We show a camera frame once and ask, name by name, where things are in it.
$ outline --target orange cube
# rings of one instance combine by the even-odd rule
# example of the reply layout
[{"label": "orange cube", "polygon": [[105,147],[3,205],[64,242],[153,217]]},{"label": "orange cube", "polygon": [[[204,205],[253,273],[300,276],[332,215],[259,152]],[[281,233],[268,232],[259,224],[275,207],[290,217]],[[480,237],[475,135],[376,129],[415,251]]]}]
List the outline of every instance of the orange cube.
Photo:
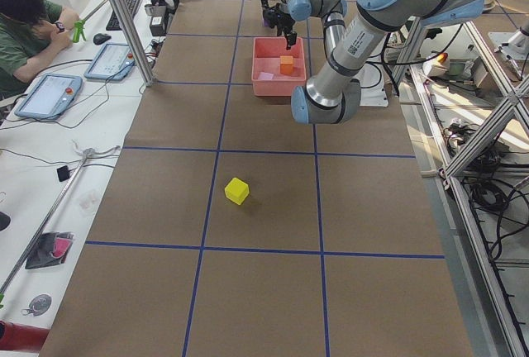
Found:
[{"label": "orange cube", "polygon": [[292,74],[294,71],[294,57],[291,55],[279,56],[279,72],[281,74]]}]

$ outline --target yellow cube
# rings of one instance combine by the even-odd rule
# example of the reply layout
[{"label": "yellow cube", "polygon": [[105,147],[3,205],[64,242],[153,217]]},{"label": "yellow cube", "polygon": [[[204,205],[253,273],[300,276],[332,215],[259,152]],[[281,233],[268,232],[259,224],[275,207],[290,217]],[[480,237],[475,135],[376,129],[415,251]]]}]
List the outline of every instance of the yellow cube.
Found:
[{"label": "yellow cube", "polygon": [[292,74],[294,71],[294,57],[291,55],[279,56],[279,72],[281,74]]},{"label": "yellow cube", "polygon": [[241,205],[245,198],[250,194],[250,187],[248,183],[241,181],[238,178],[232,179],[224,188],[226,197],[232,200],[235,204]]}]

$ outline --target red cylinder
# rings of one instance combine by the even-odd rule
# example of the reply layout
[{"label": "red cylinder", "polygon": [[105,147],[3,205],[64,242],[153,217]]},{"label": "red cylinder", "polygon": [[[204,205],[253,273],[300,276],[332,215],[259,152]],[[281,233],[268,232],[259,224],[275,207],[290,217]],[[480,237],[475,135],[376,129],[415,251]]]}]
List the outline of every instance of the red cylinder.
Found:
[{"label": "red cylinder", "polygon": [[50,330],[0,321],[0,350],[38,353]]}]

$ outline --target white table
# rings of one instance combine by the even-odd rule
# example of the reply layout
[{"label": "white table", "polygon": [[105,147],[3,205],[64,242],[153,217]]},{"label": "white table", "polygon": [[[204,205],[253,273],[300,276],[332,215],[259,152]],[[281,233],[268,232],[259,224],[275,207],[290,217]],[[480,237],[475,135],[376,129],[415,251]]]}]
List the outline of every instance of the white table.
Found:
[{"label": "white table", "polygon": [[[101,1],[92,0],[83,14],[90,13]],[[95,46],[92,42],[93,36],[99,32],[109,33],[112,36],[110,42],[126,43],[121,31],[105,31],[111,11],[110,4],[106,3],[86,22],[84,33],[87,41],[81,40],[60,53],[54,64],[92,59],[101,47]],[[134,17],[134,21],[142,45],[146,48],[152,36],[149,30],[149,19],[143,10],[143,5]],[[60,66],[47,72],[81,76],[87,67],[88,62],[84,62],[73,64],[73,66]],[[105,88],[96,92],[101,86],[101,82],[85,79],[82,91],[76,97],[75,102],[92,94],[93,96],[70,108],[59,119],[59,122],[69,126],[75,125],[90,110],[107,99]],[[0,127],[0,148],[50,162],[70,162],[81,158],[76,153],[72,140],[76,140],[81,149],[94,148],[98,151],[121,145],[140,103],[142,86],[143,80],[135,67],[121,82],[107,85],[108,101],[74,129],[43,122],[10,129],[21,123],[4,122]],[[17,118],[10,114],[8,119],[16,120]],[[94,160],[91,163],[113,166],[116,161],[117,158],[108,158]],[[0,178],[2,180],[0,192],[5,193],[5,195],[0,195],[0,201],[2,201],[0,211],[8,214],[12,219],[9,227],[0,232],[0,251],[2,251],[0,283],[7,278],[63,189],[65,182],[59,182],[55,171],[61,165],[44,164],[5,151],[0,154]],[[111,174],[112,168],[103,166],[88,166],[81,170],[44,230],[44,232],[71,231],[74,233],[74,243],[66,261],[63,264],[43,269],[25,270],[22,267],[6,291],[2,301],[4,308],[0,309],[0,320],[51,328]],[[88,209],[81,208],[82,203],[88,206]],[[28,307],[32,298],[42,293],[47,293],[52,297],[50,310],[38,317],[23,316],[21,310]],[[24,354],[0,351],[0,356],[7,355],[23,356]]]}]

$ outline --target black hair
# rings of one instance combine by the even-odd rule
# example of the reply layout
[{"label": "black hair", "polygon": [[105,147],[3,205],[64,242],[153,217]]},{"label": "black hair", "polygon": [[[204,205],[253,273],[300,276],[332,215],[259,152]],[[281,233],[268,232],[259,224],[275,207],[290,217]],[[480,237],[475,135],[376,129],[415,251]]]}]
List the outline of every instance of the black hair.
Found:
[{"label": "black hair", "polygon": [[0,13],[30,25],[46,17],[43,0],[0,0]]}]

